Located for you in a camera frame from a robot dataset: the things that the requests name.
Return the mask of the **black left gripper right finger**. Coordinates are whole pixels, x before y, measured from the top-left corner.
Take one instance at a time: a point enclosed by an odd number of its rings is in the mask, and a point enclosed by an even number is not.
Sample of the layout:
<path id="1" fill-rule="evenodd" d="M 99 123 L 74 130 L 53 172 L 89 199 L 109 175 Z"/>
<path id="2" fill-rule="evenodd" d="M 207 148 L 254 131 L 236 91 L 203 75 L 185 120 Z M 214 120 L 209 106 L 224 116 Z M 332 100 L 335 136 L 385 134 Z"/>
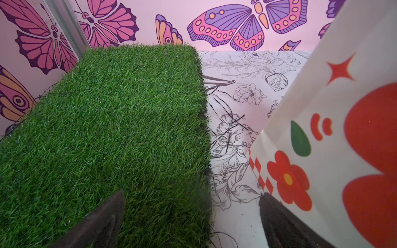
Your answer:
<path id="1" fill-rule="evenodd" d="M 333 247 L 269 193 L 259 198 L 259 213 L 270 248 Z"/>

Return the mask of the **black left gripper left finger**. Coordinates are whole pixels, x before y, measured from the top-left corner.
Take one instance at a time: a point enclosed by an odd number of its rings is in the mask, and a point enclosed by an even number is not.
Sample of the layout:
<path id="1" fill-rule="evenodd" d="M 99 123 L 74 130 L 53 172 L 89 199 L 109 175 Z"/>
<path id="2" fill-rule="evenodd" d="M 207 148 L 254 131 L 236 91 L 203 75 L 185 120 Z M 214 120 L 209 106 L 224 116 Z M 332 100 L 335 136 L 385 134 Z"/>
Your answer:
<path id="1" fill-rule="evenodd" d="M 120 190 L 108 197 L 50 247 L 113 248 L 117 243 L 124 213 L 125 194 Z"/>

